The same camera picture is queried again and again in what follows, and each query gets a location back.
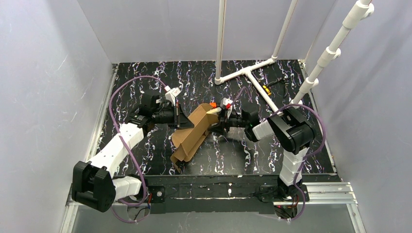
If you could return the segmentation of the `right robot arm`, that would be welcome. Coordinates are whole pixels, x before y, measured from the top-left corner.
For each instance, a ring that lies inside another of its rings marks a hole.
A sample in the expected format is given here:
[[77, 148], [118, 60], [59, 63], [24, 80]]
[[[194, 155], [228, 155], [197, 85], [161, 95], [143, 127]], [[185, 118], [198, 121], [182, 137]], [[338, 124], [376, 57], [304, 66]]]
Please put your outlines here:
[[273, 199], [301, 198], [306, 200], [302, 188], [302, 169], [307, 152], [317, 133], [298, 108], [313, 109], [302, 104], [288, 104], [273, 115], [260, 120], [256, 111], [242, 109], [230, 112], [224, 108], [217, 114], [218, 122], [209, 126], [210, 132], [224, 134], [231, 128], [243, 128], [252, 142], [276, 137], [283, 148], [283, 162], [277, 179], [277, 186], [271, 191]]

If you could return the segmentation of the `brown cardboard box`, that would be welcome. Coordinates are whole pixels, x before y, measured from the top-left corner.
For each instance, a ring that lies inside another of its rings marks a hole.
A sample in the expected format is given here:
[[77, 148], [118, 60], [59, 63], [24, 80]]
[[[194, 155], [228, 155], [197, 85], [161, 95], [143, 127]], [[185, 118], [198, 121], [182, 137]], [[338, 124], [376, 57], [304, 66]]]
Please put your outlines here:
[[172, 134], [172, 142], [176, 147], [175, 152], [171, 155], [171, 161], [174, 168], [180, 172], [179, 164], [189, 162], [204, 142], [209, 134], [209, 126], [218, 122], [218, 116], [207, 114], [207, 111], [213, 109], [209, 103], [200, 104], [190, 115], [189, 119], [194, 124], [191, 129], [178, 129]]

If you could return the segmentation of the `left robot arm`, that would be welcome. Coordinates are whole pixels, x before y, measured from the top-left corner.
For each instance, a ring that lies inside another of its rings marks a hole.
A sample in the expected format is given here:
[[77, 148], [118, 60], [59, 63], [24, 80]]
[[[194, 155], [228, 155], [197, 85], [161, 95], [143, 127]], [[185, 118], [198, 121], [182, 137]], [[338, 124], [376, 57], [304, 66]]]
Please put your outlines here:
[[142, 175], [115, 178], [115, 172], [131, 149], [141, 142], [156, 124], [171, 129], [190, 129], [194, 124], [184, 114], [177, 96], [179, 88], [166, 87], [166, 94], [145, 93], [141, 103], [131, 110], [118, 133], [95, 156], [79, 161], [73, 168], [72, 193], [74, 201], [100, 212], [106, 212], [114, 202], [127, 196], [147, 195]]

